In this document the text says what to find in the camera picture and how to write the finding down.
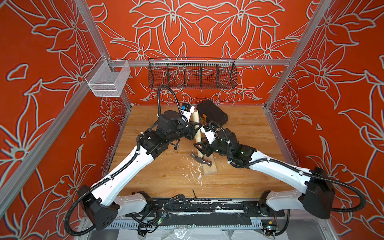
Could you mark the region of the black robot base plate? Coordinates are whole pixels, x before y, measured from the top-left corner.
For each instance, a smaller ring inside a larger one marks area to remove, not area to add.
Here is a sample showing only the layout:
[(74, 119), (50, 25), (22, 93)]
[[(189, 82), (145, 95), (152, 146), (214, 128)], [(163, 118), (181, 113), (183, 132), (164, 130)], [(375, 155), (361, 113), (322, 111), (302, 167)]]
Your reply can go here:
[(244, 214), (247, 217), (284, 217), (285, 211), (274, 211), (259, 199), (187, 198), (180, 194), (172, 198), (152, 198), (136, 216), (147, 214), (150, 210), (165, 211), (168, 214)]

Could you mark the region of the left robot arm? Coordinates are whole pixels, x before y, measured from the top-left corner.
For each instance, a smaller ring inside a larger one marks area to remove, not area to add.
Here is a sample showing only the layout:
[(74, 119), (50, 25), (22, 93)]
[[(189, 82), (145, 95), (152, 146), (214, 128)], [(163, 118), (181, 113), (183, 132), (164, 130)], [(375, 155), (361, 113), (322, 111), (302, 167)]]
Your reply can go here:
[[(141, 212), (150, 201), (146, 193), (138, 192), (126, 198), (120, 198), (118, 194), (137, 173), (166, 151), (170, 143), (182, 138), (195, 138), (201, 124), (191, 121), (194, 111), (193, 106), (188, 106), (188, 110), (159, 114), (158, 120), (137, 136), (137, 145), (117, 167), (91, 187), (82, 186), (78, 191), (79, 198), (67, 212), (66, 232), (71, 236), (82, 236), (93, 229), (105, 229), (116, 217)], [(79, 232), (70, 224), (71, 215), (78, 205), (92, 222), (91, 227)]]

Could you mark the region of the light wooden block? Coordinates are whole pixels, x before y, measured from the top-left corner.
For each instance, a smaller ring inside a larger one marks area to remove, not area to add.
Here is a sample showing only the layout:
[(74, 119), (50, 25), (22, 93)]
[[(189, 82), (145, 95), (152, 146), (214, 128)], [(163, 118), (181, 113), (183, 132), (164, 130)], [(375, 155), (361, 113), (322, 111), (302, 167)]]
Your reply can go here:
[(214, 154), (210, 155), (209, 157), (204, 156), (203, 160), (205, 161), (205, 164), (202, 165), (203, 173), (205, 176), (214, 175), (218, 173)]

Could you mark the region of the wooden handle claw hammer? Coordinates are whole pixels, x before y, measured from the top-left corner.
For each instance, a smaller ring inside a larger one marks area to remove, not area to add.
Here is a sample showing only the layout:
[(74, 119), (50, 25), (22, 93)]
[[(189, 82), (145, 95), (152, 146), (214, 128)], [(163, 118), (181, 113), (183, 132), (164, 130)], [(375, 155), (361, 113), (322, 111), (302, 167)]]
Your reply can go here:
[[(194, 123), (200, 123), (198, 110), (195, 110), (194, 113), (192, 113), (192, 121)], [(195, 134), (195, 141), (196, 143), (200, 143), (202, 141), (201, 131), (198, 126), (195, 126), (195, 129), (197, 130), (197, 133)], [(204, 155), (199, 150), (197, 150), (197, 153), (191, 152), (191, 157), (199, 164), (205, 164), (205, 161), (203, 160)]]

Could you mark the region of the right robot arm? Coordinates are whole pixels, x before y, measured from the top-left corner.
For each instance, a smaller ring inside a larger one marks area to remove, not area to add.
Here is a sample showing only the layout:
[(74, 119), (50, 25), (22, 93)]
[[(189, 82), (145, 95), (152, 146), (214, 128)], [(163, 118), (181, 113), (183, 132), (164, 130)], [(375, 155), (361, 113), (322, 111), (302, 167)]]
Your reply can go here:
[[(317, 218), (329, 219), (331, 212), (353, 213), (362, 210), (367, 204), (360, 190), (329, 178), (323, 169), (310, 170), (273, 159), (255, 148), (240, 144), (236, 135), (229, 129), (217, 130), (204, 126), (201, 132), (205, 137), (196, 143), (195, 147), (203, 155), (208, 157), (216, 153), (225, 156), (229, 165), (236, 169), (261, 172), (293, 188), (292, 191), (285, 192), (265, 191), (261, 202), (268, 209), (276, 212), (305, 210)], [(335, 186), (352, 191), (359, 197), (360, 202), (354, 207), (334, 208)]]

